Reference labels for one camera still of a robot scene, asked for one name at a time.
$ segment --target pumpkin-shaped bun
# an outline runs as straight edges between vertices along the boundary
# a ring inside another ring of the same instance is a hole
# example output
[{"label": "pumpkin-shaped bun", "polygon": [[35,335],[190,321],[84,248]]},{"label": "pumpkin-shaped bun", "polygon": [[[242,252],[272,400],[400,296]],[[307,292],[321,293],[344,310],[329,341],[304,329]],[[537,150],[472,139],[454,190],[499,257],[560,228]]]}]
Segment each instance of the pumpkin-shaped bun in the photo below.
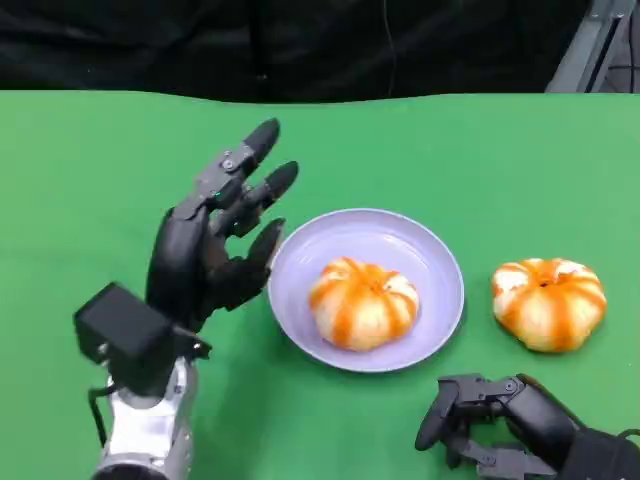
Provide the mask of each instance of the pumpkin-shaped bun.
[{"label": "pumpkin-shaped bun", "polygon": [[561,258],[505,263],[492,288],[498,322],[540,352],[579,348],[607,309],[596,274]]},{"label": "pumpkin-shaped bun", "polygon": [[343,257],[324,269],[311,289],[309,305],[325,340],[367,351],[407,333],[419,299],[398,272]]}]

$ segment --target purple plate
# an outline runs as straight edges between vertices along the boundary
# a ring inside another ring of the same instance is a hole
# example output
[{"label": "purple plate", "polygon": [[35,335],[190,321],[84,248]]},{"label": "purple plate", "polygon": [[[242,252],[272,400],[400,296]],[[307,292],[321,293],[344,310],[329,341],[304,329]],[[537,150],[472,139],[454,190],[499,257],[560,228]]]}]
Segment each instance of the purple plate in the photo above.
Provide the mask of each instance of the purple plate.
[{"label": "purple plate", "polygon": [[[409,333],[366,353],[320,336],[307,297],[324,267],[341,256],[397,270],[416,286],[420,311]],[[424,360],[451,337],[462,315],[462,274],[449,249],[419,223],[384,210],[340,210],[311,220],[282,244],[272,270],[269,300],[282,330],[309,355],[345,370],[387,372]]]}]

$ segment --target metal frame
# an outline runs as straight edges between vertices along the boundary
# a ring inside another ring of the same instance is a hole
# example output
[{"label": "metal frame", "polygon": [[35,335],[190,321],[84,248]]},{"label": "metal frame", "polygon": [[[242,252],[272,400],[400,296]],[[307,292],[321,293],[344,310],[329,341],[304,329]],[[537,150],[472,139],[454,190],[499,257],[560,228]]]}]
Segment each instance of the metal frame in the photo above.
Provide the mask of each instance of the metal frame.
[{"label": "metal frame", "polygon": [[635,5],[636,0],[594,0],[546,91],[598,92]]}]

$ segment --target green tablecloth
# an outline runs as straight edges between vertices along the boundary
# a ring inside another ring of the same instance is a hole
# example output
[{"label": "green tablecloth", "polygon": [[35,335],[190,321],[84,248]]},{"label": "green tablecloth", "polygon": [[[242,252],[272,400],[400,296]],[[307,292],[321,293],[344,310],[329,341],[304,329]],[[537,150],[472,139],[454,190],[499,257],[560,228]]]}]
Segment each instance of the green tablecloth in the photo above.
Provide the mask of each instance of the green tablecloth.
[{"label": "green tablecloth", "polygon": [[[526,372],[593,427],[640,424],[640,98],[443,96],[245,106],[134,93],[0,94],[2,470],[84,479],[99,448],[85,390],[104,373],[71,315],[118,280],[144,291],[164,210],[221,149],[277,116],[260,170],[301,165],[270,216],[379,207],[438,234],[460,262],[468,315],[435,358],[388,375],[341,372],[280,332],[266,298],[203,334],[192,478],[471,479],[413,441],[440,375]],[[600,275],[606,321],[584,349],[526,351],[491,314],[502,262],[564,256]]]}]

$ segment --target cable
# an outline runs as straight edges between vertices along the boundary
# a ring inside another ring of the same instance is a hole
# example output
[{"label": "cable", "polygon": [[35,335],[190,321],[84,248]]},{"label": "cable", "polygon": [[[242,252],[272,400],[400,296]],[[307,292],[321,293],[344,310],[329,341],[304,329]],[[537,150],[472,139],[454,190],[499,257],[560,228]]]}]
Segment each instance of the cable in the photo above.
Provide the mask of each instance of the cable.
[{"label": "cable", "polygon": [[382,19],[384,20],[384,28],[387,32],[387,40],[389,41],[389,51],[391,52],[391,73],[389,74],[389,88],[387,89],[387,97],[391,98],[393,88],[396,83],[396,70],[398,69],[398,54],[393,43],[393,35],[391,35],[391,27],[389,26],[389,11],[387,9],[387,0],[382,0]]},{"label": "cable", "polygon": [[618,90],[618,88],[613,84],[613,82],[611,81],[611,79],[607,76],[604,77],[604,81],[605,83],[607,83],[610,87],[611,90],[613,90],[616,93],[622,93],[620,90]]},{"label": "cable", "polygon": [[629,15],[629,34],[627,38],[629,42],[629,58],[631,60],[631,65],[629,65],[631,69],[631,75],[629,79],[629,93],[635,93],[636,90],[636,56],[633,49],[633,14],[634,12],[632,11],[631,15]]},{"label": "cable", "polygon": [[631,68],[633,68],[633,70],[640,70],[640,67],[632,67],[631,65],[611,65],[609,70],[627,70]]},{"label": "cable", "polygon": [[98,407],[98,398],[100,397],[108,397],[112,393],[118,390],[118,386],[115,383],[112,383],[108,387],[104,388],[90,388],[87,393],[87,398],[89,399],[89,408],[91,409],[91,415],[93,415],[93,421],[96,424],[96,429],[98,430],[98,438],[100,439],[100,445],[104,447],[105,443],[107,443],[107,431],[104,427],[104,420],[102,419],[102,414],[100,413],[100,408]]},{"label": "cable", "polygon": [[625,430],[621,434],[618,435],[620,438],[627,438],[635,435],[636,437],[640,437],[640,428],[630,428]]}]

